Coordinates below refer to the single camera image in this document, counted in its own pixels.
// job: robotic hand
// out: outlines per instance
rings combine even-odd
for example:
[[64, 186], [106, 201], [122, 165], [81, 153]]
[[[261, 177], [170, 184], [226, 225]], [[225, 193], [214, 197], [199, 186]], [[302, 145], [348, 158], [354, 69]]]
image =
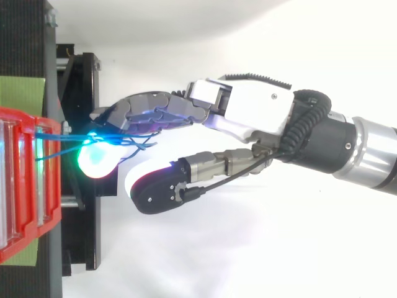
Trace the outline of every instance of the robotic hand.
[[[172, 163], [142, 164], [125, 188], [139, 211], [164, 212], [240, 176], [258, 174], [276, 158], [379, 191], [397, 194], [397, 130], [331, 111], [331, 100], [311, 90], [254, 74], [200, 79], [186, 91], [126, 97], [92, 113], [103, 127], [148, 133], [194, 123], [232, 135], [252, 150], [201, 152]], [[190, 187], [216, 175], [228, 178]]]

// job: blue wire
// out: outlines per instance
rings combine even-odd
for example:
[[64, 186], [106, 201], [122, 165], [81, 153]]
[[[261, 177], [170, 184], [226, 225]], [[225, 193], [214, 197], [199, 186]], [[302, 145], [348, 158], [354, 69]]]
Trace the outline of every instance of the blue wire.
[[62, 140], [87, 140], [87, 139], [98, 139], [98, 138], [148, 138], [150, 135], [124, 135], [124, 134], [105, 134], [105, 135], [52, 135], [50, 133], [35, 133], [35, 138], [42, 139], [62, 139]]
[[[85, 140], [90, 140], [91, 142], [87, 143], [87, 144], [81, 144], [81, 145], [78, 145], [75, 147], [71, 147], [71, 148], [62, 150], [60, 152], [54, 153], [52, 155], [44, 156], [43, 158], [36, 158], [35, 161], [48, 160], [50, 158], [54, 158], [54, 157], [63, 155], [65, 153], [69, 153], [69, 152], [78, 150], [83, 146], [92, 145], [93, 143], [97, 143], [97, 142], [107, 142], [109, 144], [113, 144], [113, 145], [117, 145], [117, 146], [137, 146], [138, 148], [136, 149], [136, 151], [132, 155], [130, 155], [128, 158], [123, 160], [123, 161], [125, 161], [129, 158], [134, 157], [140, 150], [146, 150], [146, 148], [156, 145], [157, 143], [147, 144], [146, 142], [158, 134], [159, 134], [159, 132], [152, 133], [149, 136], [147, 136], [147, 135], [138, 135], [138, 136], [136, 136], [136, 135], [120, 135], [120, 134], [90, 136], [90, 135], [52, 135], [52, 134], [48, 134], [48, 133], [36, 133], [35, 137], [41, 138], [43, 140], [52, 140], [52, 141], [61, 141], [61, 142], [65, 142], [65, 141], [81, 142], [81, 141], [85, 141]], [[133, 137], [135, 137], [135, 138], [136, 137], [138, 137], [138, 138], [147, 137], [147, 139], [143, 143], [136, 143], [132, 139]]]
[[[148, 141], [151, 139], [152, 136], [148, 137], [142, 144], [145, 144], [146, 142], [148, 142]], [[139, 148], [136, 149], [136, 150], [134, 151], [134, 153], [132, 153], [129, 157], [122, 158], [122, 161], [120, 161], [117, 165], [119, 166], [119, 165], [121, 165], [124, 161], [129, 160], [130, 158], [133, 158], [135, 155], [138, 154], [139, 151], [141, 151]]]

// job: red plastic bin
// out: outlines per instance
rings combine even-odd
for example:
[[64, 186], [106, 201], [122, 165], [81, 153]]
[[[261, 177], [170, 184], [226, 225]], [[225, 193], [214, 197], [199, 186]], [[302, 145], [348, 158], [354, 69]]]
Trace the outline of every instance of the red plastic bin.
[[[38, 129], [59, 134], [59, 123], [0, 107], [0, 263], [23, 250], [34, 238], [61, 219], [60, 159], [43, 162], [45, 218], [38, 224], [34, 134]], [[59, 142], [45, 141], [45, 154], [60, 150]]]

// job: white background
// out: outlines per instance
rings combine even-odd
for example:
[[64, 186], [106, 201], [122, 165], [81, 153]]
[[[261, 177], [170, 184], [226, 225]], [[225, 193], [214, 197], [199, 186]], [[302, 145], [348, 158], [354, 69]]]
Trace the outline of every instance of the white background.
[[[395, 1], [52, 4], [58, 42], [102, 60], [102, 106], [253, 72], [397, 127]], [[274, 162], [181, 208], [143, 215], [123, 190], [133, 165], [244, 146], [201, 126], [157, 141], [120, 168], [118, 197], [102, 198], [102, 264], [74, 266], [64, 297], [397, 297], [397, 197]]]

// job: black panel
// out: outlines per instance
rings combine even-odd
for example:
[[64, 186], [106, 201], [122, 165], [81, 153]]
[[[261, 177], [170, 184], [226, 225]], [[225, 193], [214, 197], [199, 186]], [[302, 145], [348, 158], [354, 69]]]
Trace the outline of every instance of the black panel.
[[[94, 127], [89, 114], [99, 106], [97, 61], [93, 53], [71, 56], [58, 72], [61, 106], [76, 134], [87, 134]], [[77, 188], [83, 204], [83, 208], [62, 208], [64, 275], [69, 274], [70, 264], [86, 264], [87, 270], [100, 265], [99, 197], [117, 195], [117, 168], [104, 178], [92, 179], [78, 168], [77, 155], [75, 151], [62, 157], [62, 195], [76, 197]]]

